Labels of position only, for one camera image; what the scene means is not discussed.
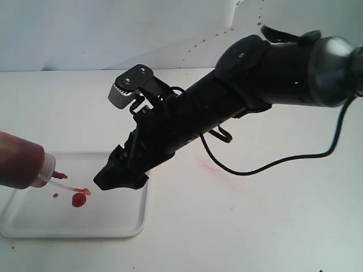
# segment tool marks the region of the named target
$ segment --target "white tray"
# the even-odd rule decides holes
[[[84,206],[71,204],[75,192],[52,184],[15,190],[0,217],[0,232],[7,237],[87,238],[128,237],[146,225],[149,181],[140,190],[100,190],[93,178],[109,153],[59,153],[56,170],[66,173],[65,185],[88,188]]]

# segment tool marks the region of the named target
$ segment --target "red liquid splatter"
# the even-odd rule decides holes
[[[60,180],[68,179],[68,177],[67,177],[67,175],[66,175],[66,174],[59,173],[59,172],[57,172],[57,171],[54,171],[54,172],[53,172],[52,177],[55,177],[56,179],[60,179]]]
[[[73,207],[79,208],[82,207],[86,203],[86,195],[83,193],[74,194],[72,197],[72,205]]]

